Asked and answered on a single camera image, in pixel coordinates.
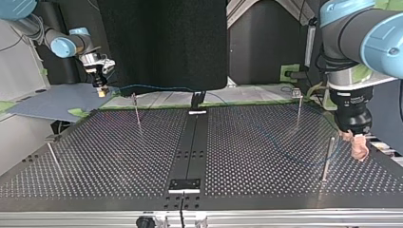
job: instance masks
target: gray cloth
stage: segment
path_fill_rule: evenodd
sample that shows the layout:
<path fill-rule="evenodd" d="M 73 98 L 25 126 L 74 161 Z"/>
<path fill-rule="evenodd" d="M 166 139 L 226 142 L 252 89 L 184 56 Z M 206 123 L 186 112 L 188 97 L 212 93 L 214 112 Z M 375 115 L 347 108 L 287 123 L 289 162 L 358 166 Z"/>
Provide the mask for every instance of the gray cloth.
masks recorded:
<path fill-rule="evenodd" d="M 373 135 L 403 155 L 403 122 L 400 118 L 399 98 L 400 80 L 377 85 L 368 108 L 373 114 Z"/>
<path fill-rule="evenodd" d="M 220 90 L 209 91 L 205 97 L 206 103 L 253 103 L 270 101 L 288 101 L 291 98 L 291 85 L 260 85 L 227 87 Z M 137 98 L 139 107 L 159 107 L 190 105 L 192 93 L 184 92 L 154 92 L 140 95 Z M 131 107 L 134 106 L 131 98 L 115 97 L 105 104 L 103 108 L 109 107 Z"/>
<path fill-rule="evenodd" d="M 111 93 L 99 98 L 91 84 L 55 85 L 50 90 L 31 97 L 7 110 L 10 114 L 49 120 L 77 122 L 80 117 L 68 113 L 72 108 L 89 112 L 111 98 Z"/>

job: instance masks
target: metal pin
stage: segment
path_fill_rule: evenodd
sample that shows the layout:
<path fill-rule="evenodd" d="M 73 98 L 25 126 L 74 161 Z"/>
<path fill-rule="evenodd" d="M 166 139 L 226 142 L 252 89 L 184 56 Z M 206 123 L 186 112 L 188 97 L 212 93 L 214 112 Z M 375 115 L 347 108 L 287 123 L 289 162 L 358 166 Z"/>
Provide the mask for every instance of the metal pin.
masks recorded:
<path fill-rule="evenodd" d="M 48 147 L 49 147 L 51 156 L 53 157 L 54 161 L 57 163 L 57 165 L 59 165 L 59 162 L 57 161 L 57 158 L 56 158 L 56 154 L 54 153 L 53 148 L 51 147 L 50 142 L 48 142 Z"/>
<path fill-rule="evenodd" d="M 303 96 L 300 96 L 299 97 L 299 107 L 298 107 L 298 123 L 299 123 L 299 118 L 301 116 L 302 99 L 303 99 Z"/>
<path fill-rule="evenodd" d="M 137 96 L 135 93 L 133 93 L 131 95 L 131 98 L 133 99 L 133 105 L 134 105 L 134 109 L 136 110 L 136 116 L 137 116 L 137 124 L 139 125 L 139 127 L 141 128 L 141 124 L 140 124 L 140 115 L 139 115 L 139 110 L 137 108 Z"/>
<path fill-rule="evenodd" d="M 57 165 L 57 167 L 59 168 L 60 174 L 62 175 L 62 177 L 64 177 L 62 167 L 60 166 L 59 161 L 57 160 L 56 154 L 54 153 L 53 148 L 51 147 L 50 142 L 48 142 L 48 148 L 49 148 L 49 150 L 50 150 L 51 156 L 52 156 L 53 159 L 54 159 L 54 162 L 56 162 L 56 165 Z"/>
<path fill-rule="evenodd" d="M 333 148 L 335 147 L 335 137 L 330 138 L 329 140 L 329 146 L 328 146 L 328 152 L 326 154 L 326 163 L 325 167 L 323 169 L 323 175 L 322 175 L 322 181 L 327 181 L 327 175 L 329 171 L 329 165 L 330 165 L 330 158 L 332 156 Z"/>

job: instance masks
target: white wall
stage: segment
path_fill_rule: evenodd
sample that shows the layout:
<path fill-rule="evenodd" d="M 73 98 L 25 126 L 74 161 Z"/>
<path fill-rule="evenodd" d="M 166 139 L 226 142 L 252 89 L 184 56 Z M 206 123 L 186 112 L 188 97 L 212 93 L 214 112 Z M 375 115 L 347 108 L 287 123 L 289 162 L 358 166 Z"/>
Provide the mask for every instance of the white wall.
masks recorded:
<path fill-rule="evenodd" d="M 0 176 L 45 144 L 52 121 L 12 116 L 0 122 Z"/>
<path fill-rule="evenodd" d="M 0 21 L 0 49 L 18 39 L 10 26 Z M 40 75 L 42 64 L 33 51 L 20 42 L 0 52 L 0 102 L 24 98 L 48 86 L 48 79 Z M 45 137 L 52 133 L 50 124 L 48 120 L 0 114 L 0 175 L 45 144 Z"/>
<path fill-rule="evenodd" d="M 0 49 L 15 44 L 18 39 L 9 24 L 0 21 Z M 42 64 L 34 51 L 21 41 L 0 52 L 0 101 L 13 101 L 48 86 L 48 79 L 40 74 Z"/>

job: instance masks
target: black perforated table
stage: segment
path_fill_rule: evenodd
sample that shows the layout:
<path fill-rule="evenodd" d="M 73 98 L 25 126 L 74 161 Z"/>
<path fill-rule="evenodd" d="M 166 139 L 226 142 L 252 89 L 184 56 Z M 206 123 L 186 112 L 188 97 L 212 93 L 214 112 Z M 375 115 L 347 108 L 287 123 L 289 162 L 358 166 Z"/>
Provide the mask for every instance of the black perforated table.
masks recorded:
<path fill-rule="evenodd" d="M 235 218 L 329 209 L 402 216 L 403 168 L 373 148 L 365 162 L 355 161 L 308 105 L 299 119 L 295 104 L 209 107 L 204 115 L 142 110 L 140 119 L 138 125 L 133 110 L 95 111 L 52 145 L 56 160 L 44 146 L 21 161 L 0 178 L 0 227 L 2 219 L 9 226 L 31 222 L 20 212 L 43 219 L 120 213 L 109 215 L 116 224 L 140 215 L 194 223 L 198 212 L 228 211 L 238 212 Z M 169 194 L 172 180 L 200 180 L 201 191 Z M 134 214 L 127 220 L 125 213 Z"/>

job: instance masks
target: blue cable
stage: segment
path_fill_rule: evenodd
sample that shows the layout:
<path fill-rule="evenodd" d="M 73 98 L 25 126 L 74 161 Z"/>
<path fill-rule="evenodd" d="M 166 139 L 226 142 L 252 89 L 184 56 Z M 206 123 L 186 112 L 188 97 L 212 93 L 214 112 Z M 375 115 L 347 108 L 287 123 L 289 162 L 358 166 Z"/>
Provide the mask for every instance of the blue cable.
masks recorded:
<path fill-rule="evenodd" d="M 120 90 L 128 89 L 131 87 L 146 87 L 146 88 L 154 88 L 154 89 L 159 89 L 159 90 L 187 90 L 189 92 L 197 92 L 196 90 L 188 88 L 188 87 L 158 87 L 158 86 L 153 86 L 153 85 L 139 85 L 139 84 L 121 87 Z"/>
<path fill-rule="evenodd" d="M 187 90 L 187 91 L 189 91 L 189 92 L 197 92 L 196 90 L 191 89 L 191 88 L 188 88 L 188 87 L 160 87 L 160 86 L 153 86 L 153 85 L 128 85 L 128 86 L 125 86 L 125 87 L 121 87 L 120 90 L 128 89 L 128 88 L 131 88 L 131 87 L 146 87 L 146 88 L 153 88 L 153 89 L 159 89 L 159 90 Z M 218 96 L 218 95 L 216 95 L 216 94 L 214 94 L 214 93 L 210 93 L 210 92 L 207 92 L 207 94 L 212 95 L 212 96 L 218 98 L 218 99 L 221 100 L 225 105 L 231 107 L 231 105 L 229 105 L 229 103 L 227 103 L 227 102 L 226 102 L 223 98 L 221 98 L 220 96 Z M 317 111 L 317 110 L 314 109 L 313 107 L 310 107 L 310 106 L 308 106 L 308 105 L 306 105 L 306 106 L 307 106 L 310 110 L 312 110 L 312 111 L 316 112 L 318 115 L 320 115 L 323 119 L 325 119 L 326 122 L 327 122 L 335 131 L 338 132 L 338 129 L 335 128 L 335 127 L 333 126 L 333 124 L 332 124 L 326 117 L 324 117 L 321 112 Z M 276 148 L 278 151 L 281 151 L 281 150 L 280 150 L 280 147 L 278 146 L 278 143 L 277 143 L 276 139 L 275 139 L 270 133 L 268 133 L 265 129 L 263 129 L 263 128 L 262 128 L 261 126 L 259 126 L 259 125 L 256 125 L 256 124 L 254 124 L 254 123 L 253 123 L 252 125 L 255 125 L 256 128 L 257 128 L 265 137 L 267 137 L 267 138 L 272 142 L 272 144 L 275 146 L 275 148 Z M 327 161 L 332 160 L 332 159 L 340 152 L 340 147 L 341 147 L 341 139 L 338 138 L 337 148 L 336 148 L 336 151 L 335 151 L 334 153 L 332 153 L 332 156 L 331 156 L 330 158 L 327 158 L 327 159 L 323 160 L 323 161 L 319 161 L 319 162 L 315 162 L 315 163 L 300 161 L 299 159 L 296 159 L 296 158 L 294 158 L 293 156 L 291 156 L 290 154 L 288 154 L 287 152 L 285 152 L 285 153 L 283 153 L 283 154 L 284 154 L 284 157 L 286 157 L 287 159 L 289 159 L 289 160 L 291 160 L 291 161 L 293 161 L 293 162 L 300 163 L 300 164 L 304 164 L 304 165 L 307 165 L 307 166 L 319 166 L 319 165 L 323 165 L 323 164 L 326 163 Z"/>
<path fill-rule="evenodd" d="M 214 94 L 214 93 L 209 93 L 209 92 L 208 92 L 207 94 L 212 95 L 212 96 L 214 96 L 214 97 L 217 97 L 217 98 L 220 99 L 223 103 L 225 103 L 227 106 L 230 106 L 230 105 L 229 105 L 223 98 L 221 98 L 220 96 L 218 96 L 218 95 L 216 95 L 216 94 Z M 327 122 L 336 132 L 338 132 L 338 129 L 335 128 L 335 127 L 332 125 L 332 123 L 331 123 L 326 117 L 323 116 L 322 113 L 320 113 L 319 111 L 315 110 L 313 107 L 310 107 L 310 106 L 308 106 L 308 105 L 306 105 L 306 106 L 309 107 L 309 109 L 315 111 L 317 114 L 319 114 L 323 119 L 326 120 L 326 122 Z M 278 146 L 278 143 L 277 143 L 275 137 L 272 136 L 270 133 L 268 133 L 268 132 L 267 132 L 264 128 L 262 128 L 261 126 L 256 125 L 256 124 L 255 124 L 255 126 L 257 127 L 257 129 L 258 129 L 265 137 L 267 137 L 267 138 L 272 142 L 272 144 L 275 146 L 275 148 L 276 148 L 278 151 L 280 151 L 280 147 Z M 288 158 L 289 160 L 291 160 L 291 161 L 293 161 L 293 162 L 300 163 L 300 164 L 304 164 L 304 165 L 307 165 L 307 166 L 319 166 L 319 165 L 325 164 L 327 161 L 331 161 L 331 160 L 340 152 L 340 148 L 341 148 L 341 139 L 338 139 L 336 151 L 335 151 L 334 153 L 332 153 L 332 155 L 331 155 L 329 158 L 327 158 L 327 159 L 325 159 L 325 160 L 323 160 L 323 161 L 318 161 L 318 162 L 305 162 L 305 161 L 300 161 L 299 159 L 296 159 L 296 158 L 294 158 L 293 156 L 291 156 L 290 154 L 288 154 L 287 152 L 285 152 L 285 153 L 283 153 L 283 154 L 284 154 L 284 156 L 285 156 L 286 158 Z"/>

